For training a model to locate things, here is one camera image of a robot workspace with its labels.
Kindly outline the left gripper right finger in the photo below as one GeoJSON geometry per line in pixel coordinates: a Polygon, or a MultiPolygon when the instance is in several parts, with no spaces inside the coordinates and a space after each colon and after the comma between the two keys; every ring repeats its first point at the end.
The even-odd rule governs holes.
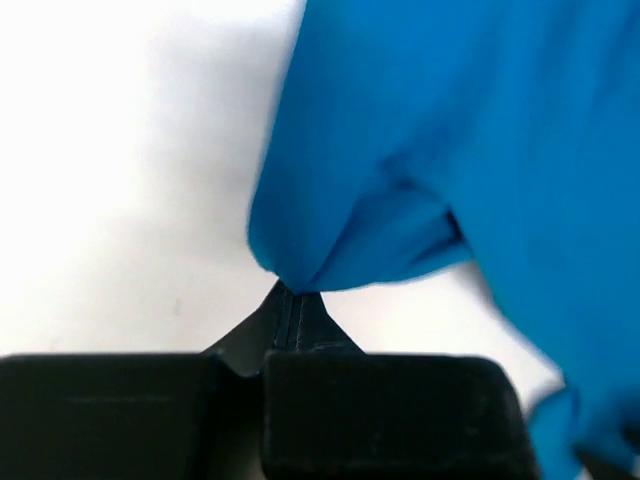
{"type": "Polygon", "coordinates": [[[292,307],[292,350],[349,352],[363,350],[329,315],[320,294],[296,296],[292,307]]]}

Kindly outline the blue t shirt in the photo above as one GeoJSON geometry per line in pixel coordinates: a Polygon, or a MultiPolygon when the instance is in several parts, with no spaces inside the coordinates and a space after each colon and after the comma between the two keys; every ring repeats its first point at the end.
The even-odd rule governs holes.
{"type": "Polygon", "coordinates": [[[564,377],[530,420],[543,477],[575,448],[632,471],[638,3],[308,2],[248,242],[297,293],[474,259],[564,377]]]}

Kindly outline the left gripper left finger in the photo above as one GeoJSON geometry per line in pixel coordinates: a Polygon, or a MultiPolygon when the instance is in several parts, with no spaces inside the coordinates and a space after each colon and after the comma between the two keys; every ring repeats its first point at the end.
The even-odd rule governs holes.
{"type": "Polygon", "coordinates": [[[286,345],[295,296],[277,281],[258,308],[203,351],[240,377],[257,375],[267,352],[286,345]]]}

